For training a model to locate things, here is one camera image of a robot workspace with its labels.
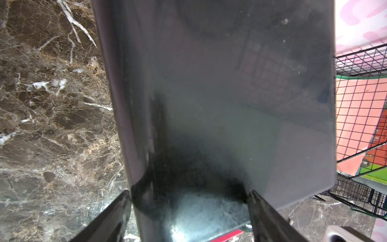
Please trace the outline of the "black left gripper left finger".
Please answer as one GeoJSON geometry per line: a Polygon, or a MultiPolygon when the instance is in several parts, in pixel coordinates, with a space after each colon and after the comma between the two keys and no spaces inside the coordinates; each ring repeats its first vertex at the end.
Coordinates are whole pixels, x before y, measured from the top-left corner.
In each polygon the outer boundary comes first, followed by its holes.
{"type": "Polygon", "coordinates": [[[122,242],[131,210],[131,194],[124,190],[71,242],[122,242]]]}

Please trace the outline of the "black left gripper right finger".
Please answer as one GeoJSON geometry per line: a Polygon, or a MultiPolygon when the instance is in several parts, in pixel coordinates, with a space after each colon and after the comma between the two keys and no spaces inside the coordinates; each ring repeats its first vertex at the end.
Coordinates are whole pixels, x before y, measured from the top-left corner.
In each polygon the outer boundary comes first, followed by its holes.
{"type": "Polygon", "coordinates": [[[255,242],[305,242],[295,230],[255,190],[249,193],[248,210],[255,242]]]}

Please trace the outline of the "black pink drawer cabinet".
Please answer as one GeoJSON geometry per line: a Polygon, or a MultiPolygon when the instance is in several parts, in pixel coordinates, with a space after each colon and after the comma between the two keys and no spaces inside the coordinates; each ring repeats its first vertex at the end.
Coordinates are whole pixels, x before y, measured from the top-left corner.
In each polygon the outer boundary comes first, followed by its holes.
{"type": "Polygon", "coordinates": [[[93,1],[143,242],[205,242],[336,181],[333,1],[93,1]]]}

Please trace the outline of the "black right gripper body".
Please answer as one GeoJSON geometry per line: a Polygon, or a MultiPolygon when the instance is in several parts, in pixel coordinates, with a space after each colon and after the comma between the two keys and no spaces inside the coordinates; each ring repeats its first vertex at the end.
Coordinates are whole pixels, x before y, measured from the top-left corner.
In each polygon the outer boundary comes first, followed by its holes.
{"type": "Polygon", "coordinates": [[[372,239],[348,226],[330,225],[322,242],[373,242],[372,239]]]}

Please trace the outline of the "pink top drawer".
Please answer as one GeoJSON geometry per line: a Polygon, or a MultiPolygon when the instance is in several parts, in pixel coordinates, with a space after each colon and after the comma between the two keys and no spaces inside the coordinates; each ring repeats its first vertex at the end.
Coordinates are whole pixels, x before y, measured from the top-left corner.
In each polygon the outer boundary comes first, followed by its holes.
{"type": "Polygon", "coordinates": [[[222,236],[219,236],[219,237],[211,240],[211,242],[227,242],[227,241],[229,241],[229,240],[233,239],[234,237],[237,237],[241,234],[243,234],[243,231],[236,229],[232,232],[226,233],[222,236]]]}

